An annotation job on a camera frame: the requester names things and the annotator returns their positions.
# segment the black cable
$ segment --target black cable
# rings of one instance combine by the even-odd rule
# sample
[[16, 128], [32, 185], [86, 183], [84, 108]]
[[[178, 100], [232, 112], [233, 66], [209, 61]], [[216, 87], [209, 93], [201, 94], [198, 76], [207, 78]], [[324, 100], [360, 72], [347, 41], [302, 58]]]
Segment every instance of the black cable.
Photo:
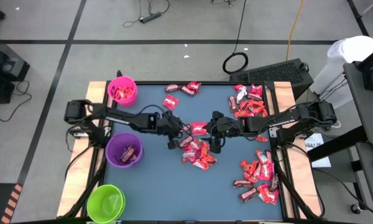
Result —
[[134, 21], [126, 21], [126, 22], [124, 22], [124, 23], [123, 23], [123, 27], [125, 27], [125, 28], [130, 28], [130, 27], [132, 27], [136, 22], [139, 21], [139, 19], [141, 18], [141, 15], [142, 15], [142, 7], [141, 7], [141, 0], [139, 0], [139, 16], [138, 16], [138, 18], [137, 18], [136, 20], [134, 20]]
[[[24, 83], [24, 82], [27, 83], [26, 89], [25, 89], [25, 91], [20, 91], [20, 90], [18, 89], [18, 87], [19, 87], [19, 85], [20, 85], [21, 83]], [[29, 94], [29, 93], [27, 92], [27, 90], [29, 89], [29, 86], [30, 86], [30, 83], [29, 83], [29, 81], [26, 81], [26, 80], [21, 81], [21, 82], [19, 82], [19, 83], [17, 84], [17, 86], [16, 86], [16, 90], [17, 90], [20, 94], [13, 93], [13, 95], [16, 95], [16, 96], [28, 95], [29, 98], [26, 99], [25, 101], [23, 101], [22, 103], [18, 104], [18, 106], [14, 109], [14, 111], [11, 113], [11, 115], [10, 115], [10, 117], [9, 117], [8, 119], [1, 119], [1, 118], [0, 118], [0, 121], [1, 121], [1, 122], [8, 122], [9, 120], [11, 120], [11, 118], [14, 116], [14, 114], [15, 114], [15, 112], [18, 110], [18, 108], [19, 108], [20, 106], [22, 106], [24, 103], [26, 103], [26, 102], [28, 102], [29, 100], [32, 99], [32, 95]]]
[[[241, 17], [241, 23], [240, 23], [240, 25], [239, 25], [239, 31], [237, 32], [236, 45], [235, 45], [234, 52], [233, 52], [230, 56], [228, 56], [228, 58], [226, 58], [225, 61], [224, 61], [224, 63], [223, 63], [223, 71], [224, 71], [225, 73], [227, 73], [228, 75], [233, 74], [233, 73], [236, 73], [236, 72], [242, 72], [242, 71], [244, 71], [244, 70], [247, 68], [247, 65], [249, 64], [249, 57], [247, 56], [247, 54], [245, 54], [244, 52], [238, 52], [238, 53], [235, 53], [235, 52], [236, 52], [236, 49], [237, 49], [237, 45], [238, 45], [238, 43], [239, 43], [239, 36], [240, 36], [240, 34], [241, 34], [241, 28], [242, 28], [242, 21], [243, 21], [244, 9], [246, 8], [246, 1], [247, 1], [247, 0], [244, 0], [243, 10], [242, 10], [242, 17]], [[233, 57], [235, 57], [235, 56], [237, 56], [237, 55], [241, 55], [241, 56], [244, 57], [244, 65], [243, 65], [241, 68], [239, 68], [239, 69], [237, 69], [237, 70], [235, 70], [235, 71], [233, 71], [233, 72], [230, 72], [230, 71], [228, 71], [228, 70], [226, 69], [226, 64], [228, 63], [228, 61], [229, 61], [231, 58], [233, 58]]]
[[359, 202], [360, 205], [362, 205], [366, 210], [370, 211], [371, 213], [373, 213], [373, 209], [369, 208], [369, 206], [367, 206], [361, 199], [357, 198], [347, 187], [347, 185], [345, 185], [343, 183], [343, 181], [339, 180], [337, 177], [333, 176], [332, 174], [329, 174], [328, 172], [325, 172], [323, 170], [319, 170], [319, 169], [316, 169], [314, 168], [313, 170], [316, 170], [318, 172], [321, 172], [321, 173], [324, 173], [324, 174], [327, 174], [329, 176], [331, 176], [332, 178], [336, 179], [338, 182], [340, 182], [343, 187], [348, 191], [348, 193], [355, 199]]

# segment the table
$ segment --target table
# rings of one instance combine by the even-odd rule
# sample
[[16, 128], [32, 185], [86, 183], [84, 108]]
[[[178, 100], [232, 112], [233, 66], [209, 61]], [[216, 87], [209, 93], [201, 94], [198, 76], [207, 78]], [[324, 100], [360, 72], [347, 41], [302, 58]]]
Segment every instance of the table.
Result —
[[[91, 82], [86, 98], [93, 102], [102, 102], [105, 95], [105, 86], [106, 82]], [[275, 94], [277, 101], [280, 102], [278, 105], [276, 105], [279, 108], [279, 111], [282, 111], [295, 104], [290, 83], [275, 83]], [[274, 112], [273, 106], [270, 106], [269, 112]], [[305, 148], [302, 139], [296, 139], [295, 144]], [[77, 139], [73, 149], [74, 153], [72, 154], [72, 158], [80, 153], [80, 151], [83, 150], [86, 145], [86, 139]], [[81, 158], [77, 160], [69, 170], [68, 178], [65, 181], [60, 206], [58, 208], [58, 215], [63, 215], [66, 213], [78, 199], [82, 191], [84, 191], [92, 157], [93, 152], [87, 152], [81, 156]], [[309, 169], [310, 165], [308, 159], [301, 152], [299, 152], [298, 149], [293, 148], [288, 150], [288, 158], [290, 161], [292, 180], [297, 192], [302, 196], [305, 203], [314, 211], [314, 213], [319, 215], [321, 212], [320, 205], [316, 195], [312, 173]], [[296, 217], [298, 211], [297, 209], [293, 209], [293, 203], [290, 200], [290, 195], [288, 192], [286, 190], [283, 191], [286, 204], [285, 215], [290, 218]]]

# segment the black floor line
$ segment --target black floor line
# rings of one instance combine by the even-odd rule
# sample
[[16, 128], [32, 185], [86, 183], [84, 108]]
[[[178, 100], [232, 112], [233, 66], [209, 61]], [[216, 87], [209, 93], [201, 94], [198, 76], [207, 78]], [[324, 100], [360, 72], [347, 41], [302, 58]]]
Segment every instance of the black floor line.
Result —
[[366, 27], [365, 25], [363, 24], [363, 21], [362, 19], [358, 19], [358, 16], [359, 16], [359, 13], [358, 13], [358, 10], [356, 9], [356, 6], [354, 4], [354, 1], [353, 0], [347, 0], [348, 4], [349, 4], [349, 7], [351, 8], [352, 10], [352, 13], [354, 14], [354, 17], [355, 17], [355, 20], [356, 22], [358, 23], [358, 26], [362, 32], [363, 35], [365, 36], [369, 36], [369, 33], [367, 32], [366, 30]]
[[80, 22], [80, 18], [81, 18], [81, 15], [83, 13], [85, 4], [86, 4], [86, 0], [81, 0], [80, 5], [79, 5], [79, 9], [77, 10], [75, 20], [73, 22], [72, 28], [71, 28], [70, 33], [69, 33], [67, 43], [66, 43], [65, 48], [63, 50], [61, 59], [58, 63], [57, 71], [55, 72], [54, 78], [53, 78], [51, 86], [50, 86], [50, 90], [48, 91], [47, 98], [45, 100], [44, 107], [43, 107], [42, 113], [41, 113], [40, 118], [39, 118], [39, 122], [37, 123], [35, 133], [33, 134], [32, 142], [30, 143], [29, 149], [27, 151], [26, 158], [25, 158], [24, 164], [22, 165], [21, 172], [19, 173], [19, 177], [18, 177], [18, 181], [17, 181], [18, 184], [22, 184], [22, 185], [25, 184], [25, 180], [26, 180], [27, 174], [29, 172], [30, 165], [32, 164], [32, 160], [33, 160], [33, 157], [35, 155], [37, 145], [38, 145], [40, 137], [42, 135], [44, 124], [47, 120], [47, 115], [48, 115], [48, 112], [50, 110], [55, 91], [57, 90], [57, 86], [58, 86], [58, 83], [59, 83], [60, 78], [61, 78], [62, 70], [63, 70], [63, 68], [65, 66], [65, 62], [67, 61], [67, 58], [68, 58], [68, 54], [69, 54], [70, 47], [71, 47], [71, 41], [75, 37], [76, 29], [77, 29], [78, 24]]

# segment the candy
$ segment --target candy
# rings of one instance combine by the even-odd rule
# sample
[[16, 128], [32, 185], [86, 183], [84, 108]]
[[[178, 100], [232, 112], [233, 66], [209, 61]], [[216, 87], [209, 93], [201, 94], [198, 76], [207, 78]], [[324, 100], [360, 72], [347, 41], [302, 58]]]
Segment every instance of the candy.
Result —
[[256, 150], [256, 155], [259, 158], [261, 164], [265, 164], [268, 161], [264, 153], [261, 152], [260, 150]]
[[259, 141], [259, 142], [268, 142], [268, 139], [266, 139], [266, 138], [264, 138], [260, 135], [256, 138], [256, 140]]
[[247, 95], [246, 88], [242, 88], [239, 93], [235, 96], [236, 103], [240, 104], [241, 101], [243, 100], [243, 97]]
[[244, 111], [247, 108], [248, 104], [249, 102], [247, 102], [246, 100], [242, 101], [239, 105], [239, 111]]
[[273, 192], [277, 187], [278, 187], [278, 184], [279, 184], [279, 178], [278, 178], [278, 175], [274, 175], [272, 177], [272, 180], [271, 180], [271, 186], [269, 187], [269, 190], [271, 192]]
[[166, 106], [170, 110], [174, 110], [179, 102], [180, 100], [175, 98], [174, 96], [167, 95], [167, 97], [163, 100], [163, 105]]
[[188, 136], [180, 142], [180, 147], [185, 147], [187, 144], [193, 141], [193, 137]]
[[123, 154], [123, 156], [120, 158], [120, 160], [122, 162], [127, 162], [131, 156], [134, 154], [134, 152], [136, 151], [136, 149], [134, 149], [134, 147], [132, 146], [129, 146], [127, 149], [126, 149], [126, 152]]
[[169, 92], [177, 91], [178, 89], [180, 89], [178, 85], [171, 84], [171, 85], [166, 86], [166, 89], [164, 89], [164, 91], [169, 93]]
[[193, 90], [193, 91], [199, 93], [200, 86], [201, 86], [201, 83], [198, 83], [196, 81], [192, 81], [186, 87], [188, 87], [188, 89], [190, 89], [190, 90]]
[[192, 128], [192, 135], [194, 136], [201, 136], [207, 134], [207, 130], [203, 127], [206, 126], [206, 122], [192, 122], [191, 128]]
[[193, 162], [192, 165], [199, 167], [203, 171], [206, 171], [206, 170], [209, 169], [209, 164], [207, 162], [205, 162], [205, 161], [200, 160], [200, 159], [198, 159], [195, 162]]
[[256, 101], [262, 101], [262, 97], [257, 95], [257, 94], [253, 94], [253, 93], [249, 93], [247, 94], [247, 99], [252, 99], [252, 100], [256, 100]]
[[259, 96], [262, 96], [262, 90], [263, 90], [262, 85], [256, 85], [256, 86], [255, 86], [254, 84], [252, 84], [249, 93], [256, 94], [256, 95], [259, 95]]
[[243, 194], [239, 195], [239, 198], [242, 200], [243, 203], [246, 203], [248, 200], [252, 199], [253, 197], [259, 195], [259, 191], [255, 188], [244, 192]]
[[229, 109], [231, 109], [231, 112], [237, 111], [236, 108], [236, 101], [234, 96], [228, 97], [228, 103], [229, 103]]
[[181, 87], [180, 90], [182, 92], [186, 93], [188, 96], [194, 96], [195, 95], [195, 91], [188, 89], [188, 87], [186, 87], [186, 86]]
[[237, 189], [252, 188], [253, 183], [247, 180], [235, 180], [233, 183], [233, 187]]
[[232, 88], [234, 88], [234, 90], [237, 92], [241, 91], [242, 89], [246, 90], [246, 86], [244, 85], [236, 85], [236, 86], [232, 86]]

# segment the candy wrapper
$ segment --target candy wrapper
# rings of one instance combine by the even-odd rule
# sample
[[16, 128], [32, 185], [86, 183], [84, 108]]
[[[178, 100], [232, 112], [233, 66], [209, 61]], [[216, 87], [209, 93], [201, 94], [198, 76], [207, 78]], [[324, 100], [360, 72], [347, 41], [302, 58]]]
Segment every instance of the candy wrapper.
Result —
[[173, 91], [177, 91], [179, 89], [180, 89], [180, 87], [178, 85], [171, 84], [171, 85], [166, 86], [166, 88], [164, 89], [164, 91], [166, 91], [167, 93], [170, 93], [170, 92], [173, 92]]
[[236, 189], [253, 188], [253, 183], [247, 180], [235, 180], [233, 187]]
[[196, 82], [196, 81], [192, 81], [192, 82], [190, 82], [186, 87], [187, 87], [188, 89], [190, 89], [190, 90], [193, 90], [193, 91], [199, 93], [199, 88], [200, 88], [200, 86], [201, 86], [201, 83], [198, 83], [198, 82]]
[[264, 138], [260, 135], [256, 138], [256, 140], [259, 141], [259, 142], [268, 142], [268, 139], [266, 139], [266, 138]]
[[239, 198], [242, 200], [243, 203], [246, 203], [248, 200], [252, 199], [253, 197], [259, 195], [259, 191], [255, 188], [244, 192], [243, 194], [239, 195]]
[[188, 96], [194, 96], [196, 92], [194, 90], [190, 90], [188, 87], [183, 86], [180, 88], [180, 90], [184, 93], [186, 93]]
[[242, 89], [246, 90], [246, 86], [244, 85], [236, 85], [236, 86], [233, 86], [232, 88], [234, 88], [234, 90], [237, 92], [241, 91]]
[[174, 110], [179, 102], [180, 100], [175, 98], [174, 96], [167, 95], [167, 97], [163, 100], [163, 105], [165, 105], [170, 110]]
[[235, 96], [235, 99], [236, 99], [236, 103], [237, 104], [240, 104], [241, 101], [243, 100], [244, 96], [247, 95], [247, 91], [246, 91], [246, 88], [242, 88], [239, 93], [237, 93], [237, 95]]
[[206, 122], [192, 122], [191, 123], [192, 135], [201, 136], [201, 135], [207, 134], [207, 130], [203, 128], [206, 125], [207, 125]]
[[262, 96], [262, 90], [263, 90], [262, 85], [254, 85], [254, 84], [252, 84], [249, 93]]
[[277, 187], [278, 187], [278, 184], [279, 184], [279, 179], [278, 179], [278, 175], [274, 175], [272, 177], [272, 180], [271, 180], [271, 185], [269, 187], [269, 191], [273, 192]]
[[267, 157], [260, 150], [256, 150], [256, 155], [259, 158], [261, 164], [265, 164], [268, 161]]
[[231, 112], [237, 111], [236, 100], [234, 96], [228, 97], [228, 103], [229, 103], [229, 109], [231, 109]]

